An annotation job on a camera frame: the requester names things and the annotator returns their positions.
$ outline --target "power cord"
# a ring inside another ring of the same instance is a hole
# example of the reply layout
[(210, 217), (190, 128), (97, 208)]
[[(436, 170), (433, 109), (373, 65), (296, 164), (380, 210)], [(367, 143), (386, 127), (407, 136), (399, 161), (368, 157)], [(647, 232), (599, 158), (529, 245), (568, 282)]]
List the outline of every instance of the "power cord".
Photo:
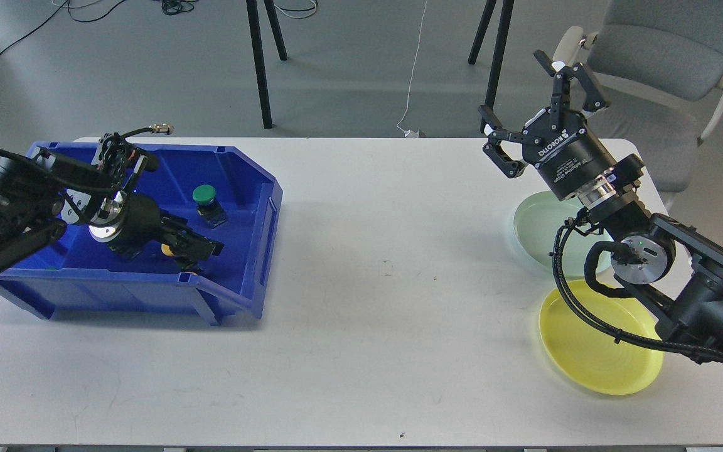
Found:
[(72, 6), (70, 1), (68, 1), (68, 2), (63, 2), (62, 4), (58, 5), (58, 4), (55, 2), (55, 0), (52, 0), (52, 5), (60, 6), (61, 8), (67, 8), (67, 9), (80, 9), (80, 8), (87, 8), (88, 6), (91, 6), (91, 5), (95, 5), (95, 4), (97, 4), (97, 3), (101, 2), (101, 1), (102, 1), (102, 0), (94, 0), (93, 2), (91, 2), (91, 3), (86, 3), (85, 5)]
[[(79, 22), (79, 23), (97, 22), (98, 20), (103, 20), (103, 18), (105, 18), (108, 14), (111, 14), (111, 11), (113, 11), (113, 9), (115, 9), (118, 5), (121, 5), (121, 4), (124, 3), (124, 2), (127, 2), (127, 0), (120, 0), (120, 2), (118, 2), (117, 4), (111, 6), (111, 9), (108, 9), (108, 12), (106, 12), (105, 14), (100, 15), (100, 17), (98, 17), (98, 18), (92, 18), (92, 19), (89, 19), (89, 20), (82, 20), (82, 19), (78, 19), (78, 18), (74, 17), (74, 16), (72, 15), (72, 9), (76, 9), (76, 8), (66, 8), (66, 12), (68, 12), (68, 17), (72, 18), (72, 20), (75, 21), (75, 22)], [(67, 3), (69, 4), (69, 6), (71, 6), (71, 0), (67, 0)], [(84, 5), (84, 6), (80, 6), (80, 8), (85, 8), (86, 6), (91, 6), (92, 4), (93, 4), (93, 3), (90, 3), (90, 4), (88, 4), (88, 5)]]
[(417, 49), (414, 51), (414, 63), (412, 63), (412, 72), (411, 76), (409, 77), (409, 89), (407, 90), (407, 108), (404, 110), (404, 115), (401, 117), (401, 120), (398, 121), (398, 124), (395, 126), (399, 129), (401, 129), (401, 132), (404, 132), (404, 137), (409, 136), (409, 132), (411, 131), (405, 131), (404, 128), (401, 127), (401, 123), (404, 122), (404, 119), (407, 117), (407, 113), (409, 112), (409, 97), (411, 94), (411, 82), (414, 80), (414, 67), (417, 66), (417, 55), (420, 52), (420, 38), (422, 36), (422, 23), (424, 22), (426, 18), (426, 8), (428, 8), (428, 0), (426, 0), (426, 3), (422, 6), (422, 17), (420, 18), (420, 31), (417, 34)]
[(17, 40), (15, 40), (11, 45), (6, 46), (2, 51), (0, 51), (0, 57), (2, 56), (2, 54), (4, 54), (4, 52), (8, 51), (8, 49), (10, 49), (12, 46), (14, 46), (14, 45), (22, 42), (22, 41), (25, 40), (27, 37), (29, 37), (30, 35), (32, 35), (33, 33), (35, 33), (35, 31), (38, 31), (40, 28), (42, 28), (42, 26), (46, 25), (46, 23), (49, 22), (49, 20), (51, 20), (52, 17), (55, 17), (55, 15), (57, 15), (58, 12), (60, 12), (61, 9), (65, 8), (65, 6), (66, 6), (69, 2), (71, 2), (71, 0), (65, 0), (65, 1), (63, 2), (63, 4), (60, 5), (60, 6), (58, 6), (58, 9), (55, 9), (55, 12), (52, 13), (51, 16), (49, 16), (48, 18), (46, 18), (46, 20), (44, 20), (40, 25), (38, 25), (36, 28), (33, 28), (32, 31), (30, 31), (28, 34), (23, 35), (22, 37), (20, 37), (20, 38), (18, 38)]
[[(316, 14), (316, 8), (318, 8), (318, 0), (309, 0), (309, 2), (312, 4), (312, 6), (310, 8), (305, 8), (305, 9), (282, 8), (281, 6), (278, 6), (278, 5), (275, 5), (275, 8), (277, 8), (278, 11), (281, 12), (281, 14), (283, 14), (284, 16), (286, 16), (288, 18), (310, 18), (311, 16)], [(303, 15), (303, 16), (293, 16), (291, 14), (287, 14), (287, 12), (289, 12), (289, 13), (309, 13), (309, 14)]]
[(187, 13), (195, 8), (193, 3), (199, 2), (199, 0), (160, 0), (161, 10), (163, 14), (173, 16), (175, 14)]

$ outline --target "green cap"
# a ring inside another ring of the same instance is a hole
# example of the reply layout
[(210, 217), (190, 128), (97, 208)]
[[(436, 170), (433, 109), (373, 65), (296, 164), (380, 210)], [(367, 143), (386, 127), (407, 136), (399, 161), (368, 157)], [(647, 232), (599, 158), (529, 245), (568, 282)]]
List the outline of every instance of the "green cap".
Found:
[(191, 192), (191, 198), (195, 203), (203, 206), (212, 202), (213, 198), (216, 198), (216, 189), (207, 184), (198, 186), (198, 188), (195, 188), (195, 190)]

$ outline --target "yellow plate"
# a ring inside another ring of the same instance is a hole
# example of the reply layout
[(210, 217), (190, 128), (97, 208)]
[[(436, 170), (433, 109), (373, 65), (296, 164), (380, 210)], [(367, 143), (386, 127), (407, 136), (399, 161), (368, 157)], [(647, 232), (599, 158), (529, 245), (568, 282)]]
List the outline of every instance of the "yellow plate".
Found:
[[(622, 330), (659, 338), (651, 317), (634, 298), (607, 298), (582, 280), (568, 283), (588, 311)], [(621, 342), (580, 320), (554, 290), (540, 309), (540, 338), (554, 364), (571, 380), (602, 394), (624, 396), (646, 388), (663, 366), (663, 352)]]

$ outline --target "cable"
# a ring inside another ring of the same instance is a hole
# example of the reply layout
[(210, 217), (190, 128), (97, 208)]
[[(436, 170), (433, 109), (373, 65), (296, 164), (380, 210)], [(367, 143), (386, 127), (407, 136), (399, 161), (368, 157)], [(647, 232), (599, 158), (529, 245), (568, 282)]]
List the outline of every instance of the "cable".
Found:
[[(275, 8), (277, 8), (278, 11), (281, 12), (281, 14), (283, 14), (284, 16), (286, 16), (286, 17), (288, 17), (288, 18), (310, 18), (311, 16), (313, 16), (314, 14), (316, 14), (316, 8), (318, 8), (318, 0), (309, 0), (309, 2), (311, 2), (312, 6), (311, 6), (310, 8), (306, 8), (306, 9), (281, 8), (281, 7), (278, 6), (278, 5), (275, 5)], [(291, 14), (286, 14), (287, 12), (290, 12), (290, 13), (307, 13), (307, 12), (311, 12), (311, 14), (307, 14), (307, 15), (304, 15), (304, 16), (293, 16), (293, 15), (291, 15)]]
[[(22, 163), (34, 163), (31, 159), (24, 157), (20, 154), (15, 154), (14, 152), (5, 151), (5, 149), (0, 149), (0, 157), (9, 158), (11, 160), (20, 160)], [(35, 171), (39, 171), (43, 173), (43, 175), (50, 180), (54, 180), (58, 184), (65, 186), (65, 188), (71, 188), (72, 190), (77, 191), (84, 191), (89, 194), (98, 194), (98, 195), (112, 195), (115, 192), (115, 189), (113, 188), (99, 188), (98, 186), (85, 186), (80, 185), (78, 183), (73, 183), (72, 181), (64, 180), (63, 178), (57, 177), (57, 175), (52, 174), (52, 172), (47, 171), (46, 169), (43, 169), (40, 166), (35, 165), (34, 166)]]
[(91, 3), (86, 3), (85, 5), (72, 6), (72, 1), (71, 1), (71, 0), (68, 0), (68, 2), (63, 2), (63, 3), (60, 4), (60, 5), (58, 5), (57, 3), (55, 3), (55, 0), (52, 0), (52, 5), (60, 6), (61, 8), (67, 8), (67, 9), (80, 9), (80, 8), (86, 8), (87, 6), (91, 6), (91, 5), (97, 4), (97, 3), (101, 2), (101, 1), (102, 1), (102, 0), (94, 0), (93, 2), (91, 2)]
[(118, 139), (119, 137), (121, 137), (121, 139), (124, 140), (126, 138), (132, 137), (133, 135), (145, 134), (146, 132), (152, 131), (152, 127), (141, 127), (140, 129), (135, 129), (135, 131), (125, 132), (124, 134), (113, 134), (110, 137), (115, 137), (114, 139)]
[(404, 110), (404, 115), (401, 117), (401, 120), (398, 121), (398, 124), (395, 126), (399, 129), (401, 129), (401, 132), (404, 132), (404, 136), (408, 134), (407, 131), (402, 129), (401, 123), (404, 122), (404, 119), (407, 117), (407, 113), (409, 112), (409, 97), (411, 94), (411, 82), (414, 80), (414, 67), (417, 66), (417, 54), (420, 52), (420, 37), (422, 36), (422, 22), (424, 22), (424, 19), (426, 18), (426, 8), (428, 8), (428, 0), (426, 0), (426, 3), (422, 6), (422, 17), (420, 18), (420, 31), (417, 34), (417, 49), (414, 51), (414, 63), (412, 63), (412, 72), (411, 76), (409, 77), (409, 89), (407, 90), (407, 109)]
[(30, 31), (28, 34), (23, 35), (22, 37), (20, 37), (20, 38), (18, 38), (17, 40), (15, 40), (14, 43), (12, 43), (11, 45), (6, 46), (2, 51), (0, 51), (0, 57), (2, 56), (2, 54), (4, 54), (4, 52), (8, 51), (9, 48), (11, 48), (12, 46), (14, 46), (14, 45), (22, 42), (22, 41), (25, 40), (27, 37), (29, 37), (30, 35), (32, 35), (33, 33), (35, 33), (35, 31), (38, 31), (38, 29), (42, 28), (42, 26), (46, 25), (46, 23), (49, 22), (49, 20), (51, 20), (52, 17), (55, 17), (55, 15), (58, 14), (58, 12), (60, 12), (61, 9), (63, 9), (63, 6), (66, 5), (66, 3), (69, 3), (70, 1), (71, 1), (71, 0), (64, 0), (63, 5), (59, 6), (58, 9), (55, 9), (55, 12), (52, 13), (51, 16), (49, 16), (48, 18), (46, 18), (46, 20), (44, 20), (40, 25), (38, 25), (36, 28), (33, 28), (32, 31)]
[(689, 345), (686, 343), (654, 340), (653, 338), (635, 335), (601, 320), (599, 317), (588, 311), (585, 306), (577, 300), (574, 293), (570, 290), (570, 287), (568, 287), (568, 283), (565, 280), (565, 274), (562, 271), (562, 251), (565, 248), (565, 243), (568, 241), (568, 237), (570, 237), (571, 232), (574, 231), (574, 228), (575, 226), (573, 224), (566, 224), (557, 230), (557, 235), (554, 238), (552, 268), (554, 270), (554, 281), (557, 283), (557, 289), (559, 290), (560, 295), (562, 295), (563, 301), (565, 301), (566, 305), (574, 312), (575, 315), (577, 315), (577, 317), (598, 331), (615, 338), (616, 343), (619, 341), (625, 341), (626, 343), (630, 343), (637, 347), (650, 348), (661, 352), (680, 353), (681, 355), (686, 355), (686, 357), (704, 358), (705, 360), (723, 363), (723, 352), (718, 350), (708, 347)]
[(81, 19), (75, 18), (75, 17), (72, 15), (72, 9), (70, 9), (70, 8), (66, 8), (66, 12), (68, 13), (68, 17), (72, 18), (72, 20), (75, 21), (75, 22), (79, 22), (79, 23), (97, 22), (97, 20), (103, 20), (103, 18), (105, 18), (108, 14), (111, 14), (111, 11), (113, 11), (113, 9), (115, 9), (118, 5), (121, 5), (121, 4), (124, 3), (124, 2), (127, 2), (127, 0), (120, 0), (120, 2), (118, 2), (117, 4), (111, 6), (111, 9), (108, 9), (108, 12), (106, 12), (105, 14), (100, 15), (100, 17), (98, 17), (98, 18), (92, 18), (92, 19), (90, 19), (90, 20), (81, 20)]
[(197, 2), (199, 0), (161, 0), (161, 10), (168, 16), (187, 13), (195, 8), (192, 3)]

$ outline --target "black stand leg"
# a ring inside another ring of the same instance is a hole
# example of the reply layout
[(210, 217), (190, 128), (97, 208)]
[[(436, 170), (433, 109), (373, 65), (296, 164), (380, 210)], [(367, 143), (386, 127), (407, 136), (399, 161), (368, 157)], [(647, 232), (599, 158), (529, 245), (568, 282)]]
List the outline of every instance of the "black stand leg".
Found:
[[(510, 34), (511, 10), (515, 0), (504, 0), (501, 5), (501, 18), (498, 22), (498, 35), (496, 36), (496, 49), (493, 52), (493, 63), (490, 65), (490, 80), (487, 82), (485, 105), (493, 108), (496, 102), (498, 79), (501, 77), (501, 64), (504, 63), (504, 49), (507, 46), (507, 35)], [(485, 120), (481, 120), (479, 130), (485, 131)]]
[(272, 27), (272, 36), (275, 37), (275, 46), (278, 48), (278, 57), (281, 58), (281, 61), (286, 61), (289, 57), (286, 55), (286, 46), (284, 46), (284, 37), (281, 35), (281, 24), (278, 23), (278, 14), (275, 12), (275, 3), (273, 3), (273, 0), (264, 0), (264, 7), (267, 8), (269, 25)]
[(253, 44), (255, 81), (259, 86), (261, 121), (264, 122), (264, 129), (272, 129), (272, 112), (269, 109), (269, 90), (267, 90), (267, 70), (264, 68), (264, 49), (261, 48), (259, 10), (258, 3), (255, 0), (247, 0), (247, 21), (250, 23), (250, 41)]
[(476, 37), (473, 38), (473, 47), (470, 49), (470, 55), (468, 55), (468, 64), (476, 64), (476, 58), (479, 57), (481, 43), (485, 40), (487, 26), (490, 25), (490, 18), (493, 17), (494, 9), (496, 9), (496, 0), (487, 0), (487, 3), (485, 4), (485, 10), (481, 13), (479, 29), (476, 30)]

